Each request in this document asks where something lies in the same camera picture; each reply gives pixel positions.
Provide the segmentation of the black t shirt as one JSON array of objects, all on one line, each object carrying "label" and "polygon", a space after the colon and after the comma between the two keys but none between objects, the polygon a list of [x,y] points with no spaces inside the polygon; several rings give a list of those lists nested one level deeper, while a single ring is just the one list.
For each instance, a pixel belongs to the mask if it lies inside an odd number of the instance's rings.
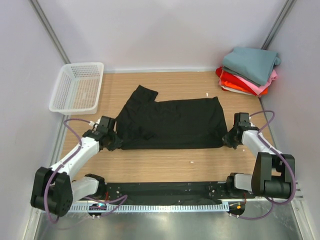
[{"label": "black t shirt", "polygon": [[227,124],[218,97],[156,101],[138,86],[116,117],[121,149],[208,149],[224,145]]}]

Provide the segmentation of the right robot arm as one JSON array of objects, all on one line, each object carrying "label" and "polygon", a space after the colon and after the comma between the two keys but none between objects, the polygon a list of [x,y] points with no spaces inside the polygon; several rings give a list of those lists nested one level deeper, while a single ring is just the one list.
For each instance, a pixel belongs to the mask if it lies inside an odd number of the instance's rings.
[{"label": "right robot arm", "polygon": [[255,126],[246,112],[234,114],[233,127],[222,138],[228,148],[246,146],[256,157],[252,174],[231,173],[225,192],[237,198],[247,191],[257,197],[291,201],[296,193],[295,158],[274,148]]}]

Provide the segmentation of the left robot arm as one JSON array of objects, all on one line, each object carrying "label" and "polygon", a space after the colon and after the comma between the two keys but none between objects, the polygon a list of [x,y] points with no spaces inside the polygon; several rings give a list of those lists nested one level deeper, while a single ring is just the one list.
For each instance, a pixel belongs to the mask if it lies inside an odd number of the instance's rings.
[{"label": "left robot arm", "polygon": [[107,193],[105,179],[96,174],[86,174],[74,180],[79,170],[103,149],[114,151],[122,141],[114,128],[116,120],[102,116],[88,123],[91,129],[77,135],[78,144],[60,161],[50,167],[40,167],[34,177],[30,205],[33,208],[63,217],[74,202],[86,197],[101,200]]}]

